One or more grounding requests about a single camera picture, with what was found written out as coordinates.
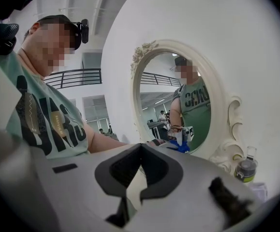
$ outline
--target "green tank top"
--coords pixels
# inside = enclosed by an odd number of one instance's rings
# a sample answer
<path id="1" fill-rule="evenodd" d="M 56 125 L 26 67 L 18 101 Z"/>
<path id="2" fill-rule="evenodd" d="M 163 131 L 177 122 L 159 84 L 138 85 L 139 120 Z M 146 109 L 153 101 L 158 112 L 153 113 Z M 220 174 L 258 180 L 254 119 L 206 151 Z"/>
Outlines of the green tank top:
<path id="1" fill-rule="evenodd" d="M 194 136 L 188 146 L 193 152 L 199 147 L 209 131 L 211 123 L 210 99 L 202 77 L 192 85 L 184 85 L 174 94 L 180 98 L 184 126 L 193 126 Z"/>
<path id="2" fill-rule="evenodd" d="M 48 159 L 88 152 L 81 114 L 67 98 L 25 69 L 14 52 L 0 56 L 0 68 L 21 93 L 7 124 L 10 134 L 41 148 Z"/>

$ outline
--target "white mirror frame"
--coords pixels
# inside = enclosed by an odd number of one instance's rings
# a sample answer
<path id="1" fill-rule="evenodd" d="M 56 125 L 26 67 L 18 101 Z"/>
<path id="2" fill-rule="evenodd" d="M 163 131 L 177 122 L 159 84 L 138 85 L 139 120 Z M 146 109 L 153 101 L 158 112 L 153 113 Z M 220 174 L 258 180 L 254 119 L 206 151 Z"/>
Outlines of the white mirror frame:
<path id="1" fill-rule="evenodd" d="M 238 126 L 242 119 L 238 107 L 241 99 L 237 95 L 227 95 L 217 71 L 209 60 L 195 49 L 173 40 L 156 40 L 144 43 L 135 49 L 131 64 L 131 101 L 140 141 L 152 140 L 143 124 L 143 112 L 140 99 L 141 76 L 151 59 L 162 52 L 176 53 L 186 59 L 192 59 L 201 74 L 211 103 L 211 124 L 205 141 L 191 154 L 208 159 L 229 173 L 234 172 L 237 161 L 246 152 L 239 135 Z"/>

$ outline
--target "ear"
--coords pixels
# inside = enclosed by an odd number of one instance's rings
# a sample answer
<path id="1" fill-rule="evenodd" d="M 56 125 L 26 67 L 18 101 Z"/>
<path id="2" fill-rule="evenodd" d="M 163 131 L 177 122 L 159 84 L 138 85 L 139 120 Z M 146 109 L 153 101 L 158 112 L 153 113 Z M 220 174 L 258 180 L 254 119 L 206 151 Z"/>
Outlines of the ear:
<path id="1" fill-rule="evenodd" d="M 36 22 L 32 25 L 32 27 L 29 29 L 29 34 L 33 34 L 37 29 L 41 27 L 40 22 Z"/>

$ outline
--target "man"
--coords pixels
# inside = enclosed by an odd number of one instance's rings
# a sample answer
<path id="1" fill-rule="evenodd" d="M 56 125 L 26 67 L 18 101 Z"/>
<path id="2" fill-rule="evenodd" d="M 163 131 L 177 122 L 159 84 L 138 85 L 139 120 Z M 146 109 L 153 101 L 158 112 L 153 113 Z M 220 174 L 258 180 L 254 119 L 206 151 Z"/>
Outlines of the man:
<path id="1" fill-rule="evenodd" d="M 208 134 L 211 122 L 210 99 L 195 66 L 178 66 L 176 71 L 181 72 L 181 78 L 186 80 L 186 84 L 174 92 L 170 120 L 172 126 L 181 127 L 182 114 L 184 126 L 193 126 L 194 137 L 188 143 L 192 152 L 204 142 Z"/>
<path id="2" fill-rule="evenodd" d="M 80 31 L 67 17 L 47 16 L 27 31 L 17 54 L 0 56 L 1 69 L 22 94 L 6 130 L 41 148 L 48 159 L 126 145 L 95 133 L 67 98 L 44 83 L 80 44 Z"/>
<path id="3" fill-rule="evenodd" d="M 108 133 L 113 134 L 113 130 L 112 130 L 111 125 L 109 125 L 109 130 L 108 130 Z"/>
<path id="4" fill-rule="evenodd" d="M 165 124 L 167 124 L 167 118 L 166 118 L 166 115 L 164 114 L 163 110 L 160 111 L 159 121 L 160 122 L 164 122 Z"/>

